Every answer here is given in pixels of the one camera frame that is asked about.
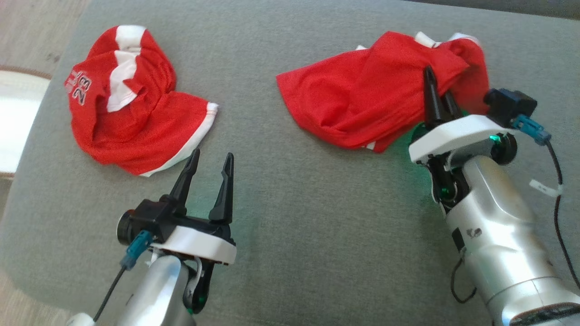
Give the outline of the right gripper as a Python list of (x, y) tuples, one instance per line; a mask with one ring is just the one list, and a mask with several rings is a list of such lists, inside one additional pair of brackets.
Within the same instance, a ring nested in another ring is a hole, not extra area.
[(517, 140), (508, 128), (487, 116), (472, 114), (464, 117), (452, 91), (441, 97), (431, 66), (423, 70), (425, 123), (412, 131), (409, 145), (410, 161), (426, 163), (430, 157), (468, 149), (480, 142), (492, 142), (489, 152), (498, 164), (511, 163), (517, 154)]

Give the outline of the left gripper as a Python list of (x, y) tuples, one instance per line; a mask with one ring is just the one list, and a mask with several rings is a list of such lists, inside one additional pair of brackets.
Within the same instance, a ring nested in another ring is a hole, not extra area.
[(183, 257), (199, 257), (216, 264), (234, 264), (237, 255), (236, 243), (231, 234), (233, 188), (234, 188), (234, 155), (228, 153), (222, 169), (223, 182), (214, 207), (210, 210), (209, 219), (187, 216), (186, 201), (190, 191), (191, 180), (198, 167), (200, 150), (196, 148), (187, 159), (169, 194), (164, 194), (161, 201), (167, 202), (173, 209), (165, 223), (172, 233), (161, 243), (152, 243), (153, 249), (166, 253), (180, 254)]

